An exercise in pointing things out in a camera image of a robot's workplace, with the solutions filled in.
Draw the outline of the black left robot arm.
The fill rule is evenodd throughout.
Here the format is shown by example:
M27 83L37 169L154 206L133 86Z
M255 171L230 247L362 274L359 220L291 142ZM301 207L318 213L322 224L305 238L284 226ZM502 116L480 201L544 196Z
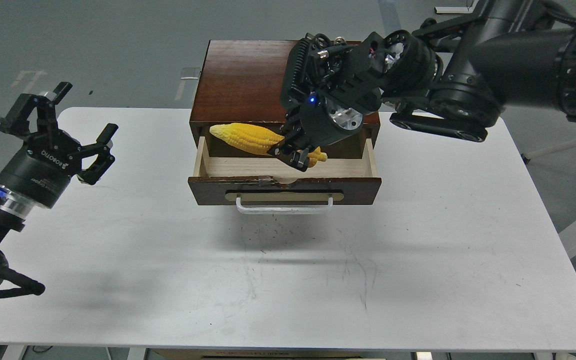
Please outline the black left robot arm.
M73 85L60 82L52 91L20 94L0 118L0 131L22 141L0 171L0 244L9 231L20 232L33 208L52 208L73 177L94 185L114 164L112 137L118 125L108 123L90 145L58 127L55 107ZM11 269L0 250L0 299L40 296L45 285Z

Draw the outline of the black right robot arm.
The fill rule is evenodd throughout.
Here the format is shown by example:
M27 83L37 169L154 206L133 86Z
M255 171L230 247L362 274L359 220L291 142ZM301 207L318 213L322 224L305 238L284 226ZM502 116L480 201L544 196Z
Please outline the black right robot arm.
M551 0L481 0L470 14L357 44L308 33L289 53L280 102L283 139L268 154L302 172L382 104L402 129L471 142L507 105L576 122L576 17Z

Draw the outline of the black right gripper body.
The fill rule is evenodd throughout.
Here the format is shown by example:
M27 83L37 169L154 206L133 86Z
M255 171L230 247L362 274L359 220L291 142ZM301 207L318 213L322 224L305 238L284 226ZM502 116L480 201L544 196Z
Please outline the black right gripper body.
M363 124L364 115L357 110L313 95L288 112L286 143L291 147L329 146L357 134Z

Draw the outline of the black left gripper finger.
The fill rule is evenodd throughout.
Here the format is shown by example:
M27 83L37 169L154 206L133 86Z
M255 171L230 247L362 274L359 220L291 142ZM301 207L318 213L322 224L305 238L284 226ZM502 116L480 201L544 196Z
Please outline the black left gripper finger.
M60 104L72 88L71 82L64 81L60 82L53 91L38 95L21 93L7 115L0 117L0 132L13 135L28 144L44 136L48 145L57 145L60 129L55 106ZM37 131L30 132L29 118L34 111L37 115Z
M96 141L90 145L80 146L75 152L70 153L71 162L83 158L96 157L86 169L78 171L76 176L81 183L95 185L102 175L112 166L115 157L111 154L110 142L119 129L114 123L108 123L98 135Z

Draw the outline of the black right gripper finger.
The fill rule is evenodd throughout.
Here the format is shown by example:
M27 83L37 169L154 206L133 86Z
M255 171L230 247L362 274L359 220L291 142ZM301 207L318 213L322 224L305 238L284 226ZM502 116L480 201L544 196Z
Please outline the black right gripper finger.
M302 152L305 133L302 127L294 127L287 132L274 132L266 134L266 155L292 156Z
M289 142L278 143L278 159L287 166L292 167L301 172L305 172L310 165L310 154L313 154L316 148L314 146L306 146L306 148L299 148Z

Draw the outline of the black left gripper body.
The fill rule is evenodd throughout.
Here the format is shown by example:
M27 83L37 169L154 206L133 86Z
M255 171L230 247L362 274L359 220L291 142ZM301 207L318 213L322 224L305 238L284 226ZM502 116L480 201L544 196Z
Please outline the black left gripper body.
M82 144L64 131L58 131L50 143L46 133L36 132L0 171L0 185L52 208L64 193L71 176L82 169L80 160L69 159Z

